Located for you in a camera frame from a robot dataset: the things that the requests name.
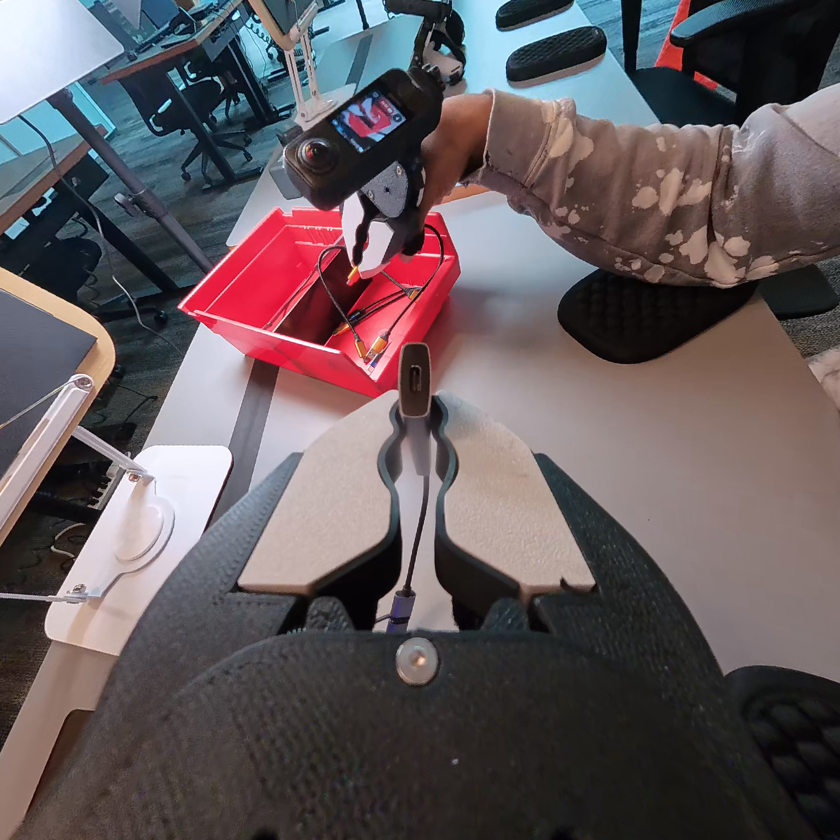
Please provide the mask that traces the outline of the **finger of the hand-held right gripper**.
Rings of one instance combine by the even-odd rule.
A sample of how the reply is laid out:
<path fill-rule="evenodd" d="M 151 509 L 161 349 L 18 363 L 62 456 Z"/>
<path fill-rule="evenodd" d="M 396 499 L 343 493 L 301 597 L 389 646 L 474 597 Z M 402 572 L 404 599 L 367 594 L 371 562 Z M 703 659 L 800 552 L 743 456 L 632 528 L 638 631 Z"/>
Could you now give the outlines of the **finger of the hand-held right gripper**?
<path fill-rule="evenodd" d="M 394 230 L 390 219 L 371 221 L 358 264 L 361 275 L 376 275 L 402 251 L 404 234 Z"/>
<path fill-rule="evenodd" d="M 343 243 L 352 266 L 360 266 L 368 240 L 370 219 L 366 196 L 349 196 L 341 206 Z"/>

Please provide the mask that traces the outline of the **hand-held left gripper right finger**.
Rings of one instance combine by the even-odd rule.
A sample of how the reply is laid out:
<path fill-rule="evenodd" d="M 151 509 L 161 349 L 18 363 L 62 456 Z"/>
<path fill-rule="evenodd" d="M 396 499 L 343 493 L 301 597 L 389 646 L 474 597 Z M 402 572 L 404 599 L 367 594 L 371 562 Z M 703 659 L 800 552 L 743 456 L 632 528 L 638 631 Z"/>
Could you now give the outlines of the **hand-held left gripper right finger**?
<path fill-rule="evenodd" d="M 590 595 L 594 574 L 540 461 L 507 426 L 450 392 L 433 399 L 434 567 L 455 625 L 478 629 L 510 599 Z"/>

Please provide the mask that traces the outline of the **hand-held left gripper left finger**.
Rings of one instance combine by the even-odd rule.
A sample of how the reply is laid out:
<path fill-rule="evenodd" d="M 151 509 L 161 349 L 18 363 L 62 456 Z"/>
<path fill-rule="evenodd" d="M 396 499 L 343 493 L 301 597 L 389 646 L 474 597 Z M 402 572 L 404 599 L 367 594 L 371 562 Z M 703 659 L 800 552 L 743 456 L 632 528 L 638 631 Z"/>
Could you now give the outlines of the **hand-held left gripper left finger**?
<path fill-rule="evenodd" d="M 353 625 L 372 629 L 403 560 L 402 427 L 397 391 L 345 416 L 301 454 L 238 577 L 251 593 L 339 599 Z"/>

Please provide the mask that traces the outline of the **black usb-c cable orange plugs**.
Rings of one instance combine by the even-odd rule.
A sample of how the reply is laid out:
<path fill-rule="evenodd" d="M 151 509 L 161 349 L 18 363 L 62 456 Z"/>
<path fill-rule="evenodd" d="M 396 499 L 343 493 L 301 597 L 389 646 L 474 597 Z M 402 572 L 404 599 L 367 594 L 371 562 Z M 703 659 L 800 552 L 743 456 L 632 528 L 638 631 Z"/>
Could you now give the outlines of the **black usb-c cable orange plugs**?
<path fill-rule="evenodd" d="M 424 240 L 428 235 L 434 236 L 434 239 L 437 241 L 438 255 L 437 264 L 428 278 L 425 279 L 425 282 L 420 283 L 419 285 L 410 286 L 401 280 L 397 280 L 386 268 L 376 269 L 373 277 L 383 276 L 394 286 L 395 289 L 397 289 L 397 292 L 393 292 L 389 298 L 382 297 L 376 299 L 373 304 L 363 308 L 360 316 L 354 316 L 346 310 L 345 306 L 339 302 L 336 294 L 333 292 L 333 289 L 324 276 L 324 268 L 322 266 L 324 256 L 328 253 L 332 253 L 333 251 L 338 251 L 339 247 L 337 245 L 328 246 L 318 256 L 316 264 L 318 288 L 327 295 L 332 308 L 339 316 L 339 326 L 337 328 L 338 334 L 342 334 L 344 332 L 351 333 L 353 336 L 353 346 L 355 348 L 355 352 L 364 365 L 366 365 L 369 369 L 372 369 L 378 364 L 386 349 L 390 346 L 392 342 L 392 334 L 396 330 L 397 326 L 402 320 L 404 320 L 409 312 L 415 309 L 417 303 L 424 299 L 426 291 L 433 285 L 438 272 L 444 266 L 446 258 L 444 238 L 434 224 L 425 222 L 423 224 L 423 233 L 421 234 L 422 240 Z M 398 299 L 403 299 L 405 301 L 403 309 L 399 311 L 393 321 L 391 321 L 384 330 L 376 334 L 370 344 L 366 343 L 359 334 L 358 324 L 373 316 L 379 310 L 396 303 Z"/>

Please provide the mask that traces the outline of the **red plastic bin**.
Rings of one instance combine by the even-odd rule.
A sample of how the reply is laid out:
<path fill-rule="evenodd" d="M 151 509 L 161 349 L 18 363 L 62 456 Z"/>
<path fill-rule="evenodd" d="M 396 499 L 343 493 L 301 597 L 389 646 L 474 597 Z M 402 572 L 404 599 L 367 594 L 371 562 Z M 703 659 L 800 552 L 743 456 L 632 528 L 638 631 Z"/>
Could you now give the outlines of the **red plastic bin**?
<path fill-rule="evenodd" d="M 454 243 L 438 213 L 428 222 L 444 238 L 446 258 L 436 280 L 392 334 L 378 364 L 369 369 L 355 352 L 350 332 L 338 334 L 339 316 L 318 288 L 316 264 L 324 256 L 324 276 L 339 302 L 354 316 L 397 289 L 383 276 L 362 279 L 353 269 L 341 236 L 338 210 L 273 209 L 245 239 L 190 292 L 180 308 L 232 344 L 242 354 L 285 371 L 365 396 L 396 387 L 401 348 L 422 342 L 460 276 Z M 434 236 L 408 262 L 395 257 L 386 269 L 413 286 L 425 282 L 438 262 Z M 358 324 L 370 344 L 403 309 L 398 299 Z"/>

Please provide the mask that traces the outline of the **grey usb-c adapter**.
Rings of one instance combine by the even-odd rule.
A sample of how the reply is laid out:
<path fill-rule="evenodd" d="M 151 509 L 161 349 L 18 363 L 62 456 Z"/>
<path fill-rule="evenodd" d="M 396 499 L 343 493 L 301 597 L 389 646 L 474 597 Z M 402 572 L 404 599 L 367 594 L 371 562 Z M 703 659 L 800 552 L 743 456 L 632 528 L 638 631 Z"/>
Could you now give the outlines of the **grey usb-c adapter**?
<path fill-rule="evenodd" d="M 395 595 L 392 609 L 387 615 L 387 634 L 404 636 L 412 616 L 416 600 L 412 588 L 417 565 L 419 544 L 427 518 L 430 476 L 432 471 L 431 451 L 431 356 L 425 343 L 407 343 L 400 353 L 397 382 L 397 410 L 402 419 L 402 430 L 408 438 L 416 474 L 423 481 L 423 496 L 418 515 L 415 536 L 408 570 L 402 589 Z"/>

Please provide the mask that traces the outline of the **person's right forearm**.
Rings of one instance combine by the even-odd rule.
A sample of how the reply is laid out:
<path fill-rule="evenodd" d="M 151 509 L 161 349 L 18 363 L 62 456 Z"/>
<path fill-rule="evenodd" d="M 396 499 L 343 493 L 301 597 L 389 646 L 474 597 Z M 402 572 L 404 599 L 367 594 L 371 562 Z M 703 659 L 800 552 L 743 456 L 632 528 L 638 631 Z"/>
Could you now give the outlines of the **person's right forearm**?
<path fill-rule="evenodd" d="M 492 91 L 475 181 L 584 262 L 732 288 L 838 256 L 839 86 L 742 126 L 588 119 Z"/>

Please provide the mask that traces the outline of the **person's right hand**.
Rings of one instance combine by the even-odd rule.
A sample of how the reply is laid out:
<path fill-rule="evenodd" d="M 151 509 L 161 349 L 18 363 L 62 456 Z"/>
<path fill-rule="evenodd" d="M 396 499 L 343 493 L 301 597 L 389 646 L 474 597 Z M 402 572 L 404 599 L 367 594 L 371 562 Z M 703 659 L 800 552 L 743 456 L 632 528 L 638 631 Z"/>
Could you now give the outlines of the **person's right hand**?
<path fill-rule="evenodd" d="M 422 143 L 425 187 L 419 206 L 421 218 L 482 166 L 492 102 L 490 91 L 443 101 L 437 127 Z"/>

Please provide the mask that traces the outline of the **black and white device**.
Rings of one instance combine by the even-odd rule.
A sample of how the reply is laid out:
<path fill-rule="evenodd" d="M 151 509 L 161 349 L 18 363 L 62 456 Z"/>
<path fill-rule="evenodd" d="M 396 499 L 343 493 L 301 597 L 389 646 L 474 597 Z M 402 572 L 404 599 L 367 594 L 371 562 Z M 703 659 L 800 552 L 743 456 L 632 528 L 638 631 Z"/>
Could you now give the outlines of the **black and white device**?
<path fill-rule="evenodd" d="M 447 87 L 463 80 L 467 62 L 465 28 L 451 1 L 384 1 L 383 6 L 388 14 L 417 17 L 421 21 L 409 69 L 435 67 Z"/>

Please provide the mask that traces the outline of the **white stand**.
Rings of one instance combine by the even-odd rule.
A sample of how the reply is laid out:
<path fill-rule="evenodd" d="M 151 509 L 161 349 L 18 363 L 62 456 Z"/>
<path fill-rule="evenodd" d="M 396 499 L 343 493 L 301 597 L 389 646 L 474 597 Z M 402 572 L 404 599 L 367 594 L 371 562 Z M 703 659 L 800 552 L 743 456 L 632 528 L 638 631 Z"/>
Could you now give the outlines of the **white stand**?
<path fill-rule="evenodd" d="M 25 493 L 49 456 L 71 435 L 122 471 L 63 587 L 54 595 L 2 593 L 2 602 L 45 602 L 46 635 L 54 642 L 120 655 L 163 583 L 202 536 L 216 507 L 233 457 L 225 446 L 164 445 L 130 457 L 76 422 L 93 394 L 89 375 L 62 386 L 2 423 L 44 406 L 24 442 L 2 468 L 2 526 L 24 505 Z"/>
<path fill-rule="evenodd" d="M 291 27 L 290 33 L 280 37 L 280 47 L 283 48 L 285 54 L 285 61 L 297 108 L 295 121 L 302 130 L 309 130 L 327 114 L 350 100 L 356 90 L 356 84 L 351 83 L 329 91 L 325 96 L 320 92 L 309 34 L 310 24 L 317 11 L 316 3 L 310 4 L 306 12 Z M 308 82 L 308 91 L 304 91 L 301 83 L 301 74 L 298 70 L 295 53 L 297 46 L 301 48 Z"/>

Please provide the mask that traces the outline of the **black office chair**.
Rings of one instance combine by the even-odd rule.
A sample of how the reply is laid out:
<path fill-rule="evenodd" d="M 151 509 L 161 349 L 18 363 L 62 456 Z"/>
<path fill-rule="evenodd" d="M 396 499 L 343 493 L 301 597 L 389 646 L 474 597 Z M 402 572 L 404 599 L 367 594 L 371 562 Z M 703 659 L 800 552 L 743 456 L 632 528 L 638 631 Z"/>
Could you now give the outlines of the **black office chair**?
<path fill-rule="evenodd" d="M 706 5 L 669 35 L 679 70 L 637 68 L 642 3 L 622 1 L 625 72 L 656 121 L 743 124 L 768 103 L 791 104 L 819 87 L 838 39 L 838 1 L 727 1 Z"/>
<path fill-rule="evenodd" d="M 226 99 L 221 84 L 213 78 L 203 79 L 178 87 L 166 72 L 137 74 L 120 80 L 148 130 L 158 138 L 170 134 L 190 132 L 196 139 L 189 155 L 181 165 L 182 179 L 192 179 L 190 165 L 201 161 L 201 173 L 205 188 L 214 188 L 215 183 L 208 174 L 211 163 L 209 141 L 219 149 L 239 151 L 247 162 L 253 156 L 249 146 L 252 137 L 243 129 L 221 131 L 215 117 L 216 109 Z"/>

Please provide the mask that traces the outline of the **white top desk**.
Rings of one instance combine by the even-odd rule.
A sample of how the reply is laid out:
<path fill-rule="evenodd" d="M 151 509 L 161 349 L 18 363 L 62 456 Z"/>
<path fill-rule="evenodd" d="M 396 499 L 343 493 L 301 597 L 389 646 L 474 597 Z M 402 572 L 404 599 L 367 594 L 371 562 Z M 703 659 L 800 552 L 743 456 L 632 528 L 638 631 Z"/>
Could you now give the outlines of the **white top desk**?
<path fill-rule="evenodd" d="M 1 123 L 48 102 L 140 201 L 140 210 L 206 274 L 212 262 L 79 110 L 68 90 L 123 52 L 120 42 L 80 2 L 2 1 Z"/>

